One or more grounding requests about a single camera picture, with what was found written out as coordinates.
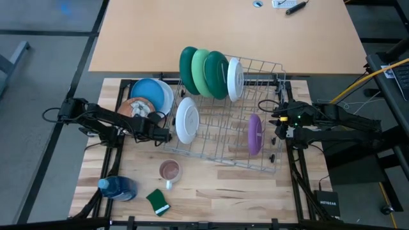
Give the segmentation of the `blue water bottle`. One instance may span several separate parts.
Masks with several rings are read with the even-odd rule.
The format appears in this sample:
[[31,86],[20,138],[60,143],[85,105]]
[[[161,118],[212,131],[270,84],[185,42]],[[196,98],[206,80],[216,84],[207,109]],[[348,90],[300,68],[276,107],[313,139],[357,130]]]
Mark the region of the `blue water bottle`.
[[99,179],[98,188],[103,197],[116,201],[129,201],[137,195],[137,184],[124,176],[109,176]]

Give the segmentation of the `dark grey desk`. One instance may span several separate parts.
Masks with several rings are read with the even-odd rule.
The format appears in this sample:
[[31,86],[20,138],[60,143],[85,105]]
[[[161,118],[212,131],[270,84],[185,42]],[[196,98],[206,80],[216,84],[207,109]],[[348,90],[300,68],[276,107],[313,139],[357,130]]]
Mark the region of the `dark grey desk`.
[[401,139],[401,142],[398,144],[401,152],[397,154],[397,160],[407,180],[409,180],[409,101],[403,98],[396,79],[387,79],[384,75],[385,68],[398,63],[400,59],[391,63],[385,63],[382,59],[384,53],[371,54],[366,58],[366,61],[371,73],[380,71],[374,77],[374,81],[397,122],[397,130],[394,132],[394,137]]

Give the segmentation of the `white deep plate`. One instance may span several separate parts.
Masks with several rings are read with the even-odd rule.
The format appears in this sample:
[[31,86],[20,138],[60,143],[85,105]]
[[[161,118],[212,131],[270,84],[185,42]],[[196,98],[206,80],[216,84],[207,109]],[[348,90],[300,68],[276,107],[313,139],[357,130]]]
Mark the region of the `white deep plate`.
[[168,115],[171,112],[173,102],[174,102],[174,93],[173,89],[162,80],[157,80],[159,85],[162,87],[164,92],[164,104],[160,109],[160,112],[163,112],[165,115]]

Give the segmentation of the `light green plate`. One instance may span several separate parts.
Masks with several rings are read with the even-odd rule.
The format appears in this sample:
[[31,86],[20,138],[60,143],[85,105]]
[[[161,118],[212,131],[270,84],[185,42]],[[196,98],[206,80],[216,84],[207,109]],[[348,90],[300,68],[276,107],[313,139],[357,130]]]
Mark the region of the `light green plate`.
[[192,57],[191,72],[194,84],[199,93],[207,98],[212,97],[205,78],[205,61],[210,51],[197,49]]

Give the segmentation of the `grey metal furniture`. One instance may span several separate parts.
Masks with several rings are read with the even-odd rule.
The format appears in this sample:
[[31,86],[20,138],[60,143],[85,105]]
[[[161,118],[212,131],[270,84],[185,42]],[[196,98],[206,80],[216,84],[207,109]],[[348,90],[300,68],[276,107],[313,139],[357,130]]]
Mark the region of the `grey metal furniture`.
[[4,73],[4,76],[0,76],[0,96],[3,94],[6,89],[8,82],[13,75],[18,63],[25,53],[26,50],[31,48],[30,44],[27,41],[22,41],[19,43],[15,52],[10,59],[5,58],[0,54],[0,72]]

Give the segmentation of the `black aluminium frame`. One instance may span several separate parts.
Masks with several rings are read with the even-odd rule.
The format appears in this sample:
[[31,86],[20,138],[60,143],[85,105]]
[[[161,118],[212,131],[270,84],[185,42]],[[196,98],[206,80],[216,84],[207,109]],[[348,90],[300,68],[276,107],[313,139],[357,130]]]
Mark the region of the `black aluminium frame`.
[[[307,84],[284,82],[287,98],[309,101]],[[91,137],[84,152],[70,214],[76,215],[86,204],[93,204],[92,217],[111,219],[112,227],[128,230],[141,227],[169,227],[174,230],[325,229],[330,219],[314,191],[332,192],[325,157],[320,144],[306,150],[293,149],[283,141],[281,168],[275,173],[220,164],[186,157],[164,149],[164,144],[135,143],[120,135],[119,146],[103,146]],[[160,177],[165,160],[177,161],[181,179],[171,190]],[[99,179],[124,176],[137,184],[137,195],[129,201],[103,197]],[[159,189],[170,209],[157,216],[146,196]]]

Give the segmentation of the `black marker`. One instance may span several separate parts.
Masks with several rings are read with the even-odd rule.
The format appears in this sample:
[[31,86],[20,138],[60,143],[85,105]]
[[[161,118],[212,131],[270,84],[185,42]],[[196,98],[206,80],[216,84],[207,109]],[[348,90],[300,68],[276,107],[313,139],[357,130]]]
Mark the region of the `black marker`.
[[293,7],[289,8],[286,10],[285,14],[286,15],[291,15],[299,10],[301,10],[302,8],[304,8],[307,4],[307,1],[302,1],[301,3],[298,3],[296,5],[294,5]]

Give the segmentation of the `black pole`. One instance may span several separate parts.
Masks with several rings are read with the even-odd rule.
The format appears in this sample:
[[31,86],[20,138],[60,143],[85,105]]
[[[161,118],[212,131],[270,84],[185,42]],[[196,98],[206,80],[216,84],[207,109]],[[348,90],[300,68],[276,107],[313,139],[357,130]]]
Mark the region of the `black pole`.
[[382,59],[385,63],[391,63],[405,53],[409,49],[409,37],[402,39],[398,42],[395,46],[393,46],[390,50],[384,53]]

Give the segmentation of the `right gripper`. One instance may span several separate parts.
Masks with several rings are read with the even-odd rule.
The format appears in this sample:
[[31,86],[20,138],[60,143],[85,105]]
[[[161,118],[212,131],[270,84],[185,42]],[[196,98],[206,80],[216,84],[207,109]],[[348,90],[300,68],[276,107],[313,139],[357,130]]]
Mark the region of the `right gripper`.
[[272,116],[277,120],[269,123],[276,126],[275,134],[280,139],[287,138],[289,128],[312,126],[315,111],[312,105],[301,101],[284,102],[273,110]]

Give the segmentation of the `blue plate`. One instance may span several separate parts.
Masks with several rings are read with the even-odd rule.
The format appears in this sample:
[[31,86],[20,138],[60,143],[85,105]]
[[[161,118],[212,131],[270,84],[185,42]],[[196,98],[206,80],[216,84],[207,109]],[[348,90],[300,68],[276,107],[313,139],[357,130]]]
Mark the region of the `blue plate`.
[[161,110],[164,105],[164,90],[160,84],[153,79],[138,80],[131,89],[131,98],[145,98],[151,102],[156,111]]

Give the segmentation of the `green sponge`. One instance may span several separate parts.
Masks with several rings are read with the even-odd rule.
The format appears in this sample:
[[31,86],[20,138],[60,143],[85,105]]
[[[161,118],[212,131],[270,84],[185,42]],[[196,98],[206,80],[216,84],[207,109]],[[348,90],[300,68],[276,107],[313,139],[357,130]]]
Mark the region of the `green sponge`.
[[147,195],[146,198],[149,200],[155,214],[159,217],[161,217],[171,207],[159,189],[155,189],[152,193]]

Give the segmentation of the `purple plate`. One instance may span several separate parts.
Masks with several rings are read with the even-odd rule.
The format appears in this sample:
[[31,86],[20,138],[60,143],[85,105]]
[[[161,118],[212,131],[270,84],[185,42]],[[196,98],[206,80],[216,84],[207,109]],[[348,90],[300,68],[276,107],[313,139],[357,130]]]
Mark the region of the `purple plate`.
[[251,114],[247,138],[250,156],[257,155],[260,152],[262,139],[261,119],[257,114]]

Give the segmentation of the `dark green plate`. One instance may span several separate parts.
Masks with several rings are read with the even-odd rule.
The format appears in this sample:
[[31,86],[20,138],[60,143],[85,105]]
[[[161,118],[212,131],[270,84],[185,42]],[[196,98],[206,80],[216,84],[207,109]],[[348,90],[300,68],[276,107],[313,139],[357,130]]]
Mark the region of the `dark green plate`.
[[211,51],[204,64],[205,79],[212,96],[218,100],[228,94],[227,76],[229,62],[219,51]]
[[193,95],[198,95],[199,91],[194,84],[193,76],[192,76],[192,58],[194,53],[197,51],[195,47],[185,47],[180,55],[180,78],[183,82],[185,88]]

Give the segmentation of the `white mug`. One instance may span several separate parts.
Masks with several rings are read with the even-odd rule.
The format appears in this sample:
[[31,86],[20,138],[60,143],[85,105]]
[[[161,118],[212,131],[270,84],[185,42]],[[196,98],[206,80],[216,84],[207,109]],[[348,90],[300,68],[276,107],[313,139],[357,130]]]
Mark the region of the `white mug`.
[[171,190],[173,185],[181,179],[183,169],[177,161],[168,159],[161,163],[159,174],[166,181],[166,189]]

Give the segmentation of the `orange flower plate black underside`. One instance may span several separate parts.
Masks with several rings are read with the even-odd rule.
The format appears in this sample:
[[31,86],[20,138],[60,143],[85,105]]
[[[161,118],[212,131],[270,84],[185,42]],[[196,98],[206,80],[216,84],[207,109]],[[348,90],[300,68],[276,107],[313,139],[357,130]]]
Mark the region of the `orange flower plate black underside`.
[[148,118],[148,115],[155,111],[154,105],[143,97],[128,99],[118,109],[119,114],[130,118]]

